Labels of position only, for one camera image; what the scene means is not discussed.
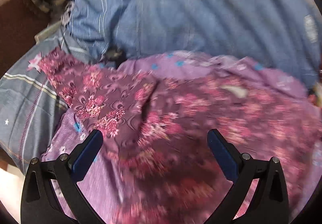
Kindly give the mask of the blue plaid quilt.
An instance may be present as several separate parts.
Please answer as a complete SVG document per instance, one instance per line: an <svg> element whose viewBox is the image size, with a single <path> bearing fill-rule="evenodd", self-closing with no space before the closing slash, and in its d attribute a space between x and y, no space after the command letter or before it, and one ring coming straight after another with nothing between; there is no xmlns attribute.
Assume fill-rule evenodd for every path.
<svg viewBox="0 0 322 224"><path fill-rule="evenodd" d="M312 87L321 15L313 0L73 0L68 30L96 60L186 50L251 57Z"/></svg>

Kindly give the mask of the beige wooden bed rail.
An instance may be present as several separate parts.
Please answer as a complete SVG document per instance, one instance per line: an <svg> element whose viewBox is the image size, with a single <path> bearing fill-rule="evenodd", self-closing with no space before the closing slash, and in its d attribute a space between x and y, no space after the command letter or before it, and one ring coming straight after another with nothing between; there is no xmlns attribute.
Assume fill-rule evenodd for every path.
<svg viewBox="0 0 322 224"><path fill-rule="evenodd" d="M61 21L57 21L55 23L52 23L51 25L48 25L45 29L35 35L35 42L38 44L46 38L52 36L61 27L61 24Z"/></svg>

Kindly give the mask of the grey star patterned sheet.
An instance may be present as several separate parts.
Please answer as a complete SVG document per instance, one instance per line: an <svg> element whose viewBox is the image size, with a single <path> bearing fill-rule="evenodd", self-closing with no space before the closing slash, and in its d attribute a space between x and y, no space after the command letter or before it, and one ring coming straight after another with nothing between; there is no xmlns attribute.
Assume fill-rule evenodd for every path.
<svg viewBox="0 0 322 224"><path fill-rule="evenodd" d="M68 109L38 66L56 47L83 63L96 62L78 40L58 30L35 44L1 78L1 148L22 173L32 158L50 147Z"/></svg>

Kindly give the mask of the grey crumpled small cloth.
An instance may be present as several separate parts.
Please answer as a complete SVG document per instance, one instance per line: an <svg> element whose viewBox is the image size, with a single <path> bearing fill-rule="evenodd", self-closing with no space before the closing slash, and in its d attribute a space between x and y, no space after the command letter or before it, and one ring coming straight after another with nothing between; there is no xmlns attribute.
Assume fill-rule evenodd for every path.
<svg viewBox="0 0 322 224"><path fill-rule="evenodd" d="M64 9L63 14L60 17L61 24L63 26L67 26L70 21L71 12L75 7L75 3L73 1L69 1Z"/></svg>

